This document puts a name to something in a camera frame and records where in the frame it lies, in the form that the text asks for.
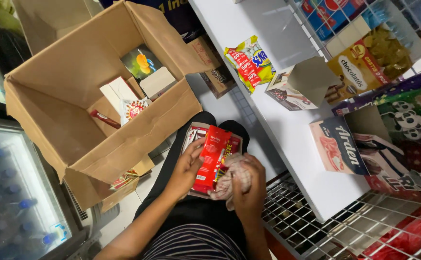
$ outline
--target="metal grid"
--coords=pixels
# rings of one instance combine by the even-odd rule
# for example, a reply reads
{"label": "metal grid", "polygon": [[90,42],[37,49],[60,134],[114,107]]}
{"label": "metal grid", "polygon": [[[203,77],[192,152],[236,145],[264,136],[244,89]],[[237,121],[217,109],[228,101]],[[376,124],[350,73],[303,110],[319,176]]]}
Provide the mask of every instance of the metal grid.
{"label": "metal grid", "polygon": [[[320,223],[292,177],[289,177],[267,188],[264,207],[263,220],[303,259],[346,260],[354,259],[347,258],[349,255],[360,255],[360,259],[373,260],[376,253],[391,248],[403,259],[421,260],[421,248],[414,254],[408,254],[391,243],[402,235],[421,239],[420,235],[406,231],[404,227],[395,227],[409,217],[421,221],[421,214],[411,215],[421,212],[421,203],[370,191],[325,223]],[[380,238],[391,230],[395,234],[382,242]],[[376,241],[381,245],[363,255],[362,252]]]}
{"label": "metal grid", "polygon": [[[308,18],[311,15],[314,15],[315,12],[310,13],[308,16],[305,16],[304,12],[302,11],[301,7],[302,4],[306,0],[285,0],[285,2],[288,4],[288,8],[293,12],[295,19],[299,22],[302,29],[304,30],[305,34],[308,36],[316,50],[318,51],[319,55],[324,57],[326,60],[330,60],[333,56],[337,55],[338,52],[330,53],[329,47],[332,42],[335,42],[335,44],[340,45],[341,50],[345,50],[347,47],[349,47],[354,42],[358,41],[362,36],[364,36],[367,31],[364,31],[363,28],[359,28],[358,25],[354,22],[357,21],[357,19],[362,16],[365,12],[371,13],[374,17],[376,17],[377,20],[382,21],[387,25],[387,27],[394,27],[395,21],[402,21],[406,20],[408,21],[408,25],[411,27],[409,30],[404,30],[403,33],[402,30],[398,32],[399,36],[398,38],[404,38],[404,37],[413,37],[414,33],[419,37],[421,40],[421,0],[362,0],[365,4],[365,9],[356,16],[354,20],[350,20],[350,18],[346,15],[344,10],[339,7],[336,12],[342,12],[343,15],[346,17],[345,26],[342,25],[339,31],[333,30],[333,36],[329,39],[326,39],[324,41],[321,41],[319,37],[317,36],[318,30],[321,28],[321,26],[314,30],[311,24],[308,22]],[[318,5],[323,3],[327,0],[320,0],[318,2]],[[341,0],[333,0],[335,3],[340,2]],[[385,20],[382,20],[381,13],[376,13],[376,7],[377,5],[384,4],[387,7],[392,7],[392,10],[396,10],[395,12],[392,12],[386,16]],[[323,25],[325,25],[327,22],[325,17],[323,17],[323,20],[325,21]],[[344,32],[344,34],[347,35],[353,35],[351,37],[344,37],[344,34],[341,34]],[[421,72],[421,51],[418,51],[418,53],[414,53],[411,57],[411,60],[414,62],[413,67],[411,70],[407,71],[403,74],[403,78],[407,79],[411,76],[414,76],[415,74],[418,74]]]}

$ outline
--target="red stick snack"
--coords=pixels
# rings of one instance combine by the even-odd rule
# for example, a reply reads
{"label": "red stick snack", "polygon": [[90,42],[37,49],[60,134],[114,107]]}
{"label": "red stick snack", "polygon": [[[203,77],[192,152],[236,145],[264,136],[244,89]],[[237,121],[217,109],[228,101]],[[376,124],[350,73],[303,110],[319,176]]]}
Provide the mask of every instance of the red stick snack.
{"label": "red stick snack", "polygon": [[121,128],[121,124],[119,124],[118,122],[116,122],[116,121],[114,121],[114,120],[112,120],[112,119],[110,119],[109,117],[107,117],[107,116],[105,116],[105,115],[103,115],[103,114],[101,114],[100,112],[98,112],[98,110],[93,110],[91,113],[90,113],[90,115],[92,116],[92,117],[95,117],[95,118],[97,118],[97,119],[99,119],[99,120],[101,120],[101,121],[103,121],[103,122],[105,122],[106,124],[108,124],[108,125],[110,125],[110,126],[112,126],[112,127],[114,127],[115,129],[119,129],[119,128]]}
{"label": "red stick snack", "polygon": [[193,185],[194,190],[207,193],[207,190],[213,189],[214,179],[230,137],[231,132],[213,125],[209,127],[204,150],[201,152],[204,163],[197,172],[196,181]]}

